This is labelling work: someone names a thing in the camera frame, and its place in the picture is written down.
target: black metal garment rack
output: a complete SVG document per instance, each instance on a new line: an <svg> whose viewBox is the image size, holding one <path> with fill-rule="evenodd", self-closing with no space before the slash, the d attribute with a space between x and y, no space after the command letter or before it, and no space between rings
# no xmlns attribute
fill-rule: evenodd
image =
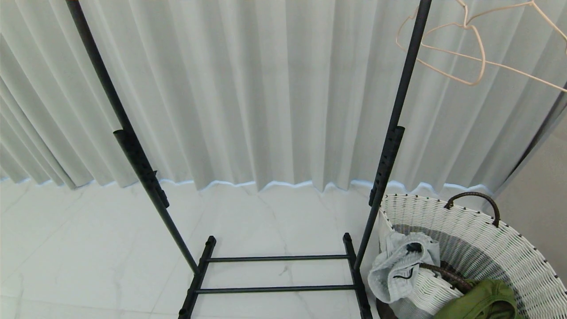
<svg viewBox="0 0 567 319"><path fill-rule="evenodd" d="M371 206L370 214L362 241L355 253L352 244L352 239L349 233L345 233L342 237L345 245L345 254L341 255L303 255L303 256L273 256L273 257L237 257L237 258L214 258L213 250L216 244L216 239L209 236L205 243L205 248L197 264L187 249L181 234L179 233L175 223L167 212L169 202L165 192L162 190L156 176L155 171L152 169L149 160L142 149L136 133L128 119L126 111L120 102L118 93L110 79L107 69L104 65L103 59L96 46L95 40L88 27L87 20L84 17L81 4L78 0L66 0L67 6L77 30L81 36L84 47L87 50L89 58L95 68L100 83L110 101L110 104L122 125L122 129L115 131L113 134L126 154L128 161L136 172L136 175L146 190L149 198L154 204L159 215L163 219L167 229L170 231L175 243L181 250L181 253L191 270L193 271L193 280L191 286L187 290L187 297L185 302L179 310L179 319L189 319L193 312L193 308L199 295L209 293L251 293L251 292L290 292L290 291L330 291L330 290L354 290L358 300L358 307L362 319L372 319L370 312L370 305L366 296L366 290L360 274L360 265L364 253L368 246L370 234L374 227L376 217L378 215L378 208L382 202L382 197L386 190L386 184L392 172L393 163L397 155L398 148L404 134L404 128L398 125L401 109L404 104L405 96L408 91L409 81L412 76L413 68L417 59L417 52L419 50L421 38L423 37L425 23L429 14L431 0L421 0L416 21L413 26L412 37L408 47L408 53L405 58L404 69L401 74L400 84L397 90L396 99L394 102L390 124L386 133L386 138L380 155L380 164L374 179L374 185L370 192L369 205ZM207 289L201 288L203 279L210 263L214 262L258 262L258 261L303 261L303 260L322 260L322 259L347 259L350 267L350 274L352 276L353 284L348 285L327 285L327 286L292 286L292 287L258 287L258 288L217 288Z"/></svg>

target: gray cloth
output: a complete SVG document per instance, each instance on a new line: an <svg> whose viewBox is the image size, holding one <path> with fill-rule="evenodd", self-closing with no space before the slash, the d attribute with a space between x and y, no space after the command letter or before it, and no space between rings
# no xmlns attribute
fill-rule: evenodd
<svg viewBox="0 0 567 319"><path fill-rule="evenodd" d="M372 263L368 285L376 298L389 304L413 291L419 263L439 266L441 261L439 243L423 233L392 232L385 240L384 251Z"/></svg>

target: gray stripe on basket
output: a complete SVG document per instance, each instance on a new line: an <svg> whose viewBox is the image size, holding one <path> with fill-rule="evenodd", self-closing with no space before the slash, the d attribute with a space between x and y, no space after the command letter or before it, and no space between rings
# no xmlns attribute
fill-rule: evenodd
<svg viewBox="0 0 567 319"><path fill-rule="evenodd" d="M429 312L418 308L411 300L402 298L389 304L390 308L398 318L411 319L433 319L433 315Z"/></svg>
<svg viewBox="0 0 567 319"><path fill-rule="evenodd" d="M448 262L449 265L455 268L459 275L464 278L475 280L491 278L504 281L514 290L519 314L529 319L524 302L518 290L512 285L510 277L508 277L504 269L502 269L494 259L486 255L482 250L472 246L459 237L438 230L404 224L395 224L393 227L399 233L409 234L410 232L421 232L438 241L441 260Z"/></svg>

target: wire hanger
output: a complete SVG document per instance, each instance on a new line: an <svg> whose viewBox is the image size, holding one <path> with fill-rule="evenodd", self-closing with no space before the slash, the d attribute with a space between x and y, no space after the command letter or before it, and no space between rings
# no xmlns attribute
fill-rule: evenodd
<svg viewBox="0 0 567 319"><path fill-rule="evenodd" d="M464 10L463 23L462 23L462 24L459 24L459 23L456 23L456 22L447 23L447 24L444 24L444 25L442 25L442 26L438 26L438 27L435 27L435 28L429 30L428 32L426 32L426 33L423 35L421 45L424 46L425 48L429 48L429 49L433 49L433 50L437 50L437 51L441 51L441 52L446 52L446 53L451 53L451 54L454 54L454 55L457 55L457 56L461 56L461 57L465 57L465 58L470 58L470 59L475 60L475 61L480 61L480 62L481 62L481 66L480 66L480 71L479 71L478 77L476 78L476 80L475 80L474 82L470 82L470 81L466 81L466 80L464 80L464 79L458 78L458 77L456 77L456 76L454 76L454 75L448 74L448 73L446 73L446 72L444 72L444 71L442 71L442 70L440 70L440 69L434 67L433 65L430 65L430 64L428 64L427 62L425 62L425 61L423 61L423 60L421 60L421 59L418 58L417 61L418 61L419 63L421 63L421 64L427 66L428 68L434 70L435 72L437 72L437 73L439 73L439 74L445 75L446 77L449 77L449 78L451 78L451 79L453 79L453 80L456 80L456 81L458 81L458 82L464 83L464 84L466 84L466 85L471 85L471 86L476 85L476 84L478 84L478 83L480 82L480 80L482 79L482 77L483 77L483 75L484 75L484 70L485 70L486 64L491 64L491 65L499 66L499 67L501 67L501 68L505 68L505 69L507 69L507 70L514 71L514 72L519 73L519 74L521 74L521 75L525 75L525 76L528 77L528 78L534 79L534 80L536 80L536 81L539 81L539 82L541 82L541 83L544 83L544 84L546 84L546 85L549 85L549 86L551 86L551 87L553 87L553 88L556 88L556 89L558 89L558 90L561 90L561 91L567 93L567 90L566 90L566 89L564 89L564 88L562 88L562 87L560 87L560 86L557 86L557 85L555 85L555 84L553 84L553 83L547 82L547 81L545 81L545 80L543 80L543 79L540 79L540 78L538 78L538 77L534 77L534 76L531 75L531 74L528 74L528 73L526 73L526 72L520 71L520 70L518 70L518 69L511 68L511 67L509 67L509 66L507 66L507 65L503 65L503 64L499 64L499 63L487 61L487 60L486 60L486 54L485 54L485 51L484 51L483 41L482 41L482 39L481 39L481 37L480 37L480 34L479 34L477 28L476 28L474 25L470 24L470 22L473 21L474 19L476 19L476 18L478 18L478 17L480 17L480 16L482 16L482 15L488 14L488 13L490 13L490 12L499 11L499 10L506 10L506 9L512 9L512 8L522 7L522 6L531 6L531 7L535 8L535 10L544 18L544 20L545 20L555 31L557 31L557 33L559 33L559 34L561 35L561 37L565 40L565 45L566 45L566 46L565 46L565 54L567 55L567 36L553 23L553 21L551 21L551 20L549 19L549 17L546 16L545 13L543 13L543 11L542 11L542 10L538 7L538 5L535 3L535 0L530 0L530 1L528 1L528 2L519 3L519 4L516 4L516 5L510 5L510 6L505 6L505 7L499 7L499 8L495 8L495 9L490 9L490 10L481 12L481 13L479 13L479 14L477 14L477 15L474 15L474 16L471 17L470 19L468 18L468 6L467 6L467 4L464 3L462 0L456 0L456 1L457 1L458 4L461 5L461 7L462 7L463 10ZM413 20L413 19L416 18L416 14L417 14L417 9L416 9L416 11L414 12L413 15L410 15L409 17L407 17L407 18L404 20L404 22L401 24L401 26L400 26L400 28L398 29L397 34L396 34L396 44L397 44L398 47L400 47L400 48L401 48L403 51L405 51L405 52L407 52L407 49L404 48L404 47L400 44L400 42L399 42L400 32L401 32L401 29L404 27L404 25L406 24L407 21ZM472 30L472 31L475 33L477 42L478 42L478 44L479 44L481 58L477 58L477 57L473 57L473 56L468 56L468 55L466 55L466 54L462 54L462 53L458 53L458 52L453 52L453 51L448 51L448 50L444 50L444 49L441 49L441 48L432 47L431 45L427 45L427 44L424 44L424 43L423 43L423 39L425 39L425 38L427 37L427 35L429 35L430 33L434 32L435 30L439 30L439 29L441 29L441 28L445 28L445 27L448 27L448 26L457 26L457 27L460 27L460 28L462 28L462 29L464 29L464 30Z"/></svg>

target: green garment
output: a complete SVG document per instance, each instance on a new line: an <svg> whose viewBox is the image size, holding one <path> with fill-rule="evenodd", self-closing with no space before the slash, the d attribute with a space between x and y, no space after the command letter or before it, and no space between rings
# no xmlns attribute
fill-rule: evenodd
<svg viewBox="0 0 567 319"><path fill-rule="evenodd" d="M470 282L474 288L449 301L434 319L522 319L516 310L514 291L501 280Z"/></svg>

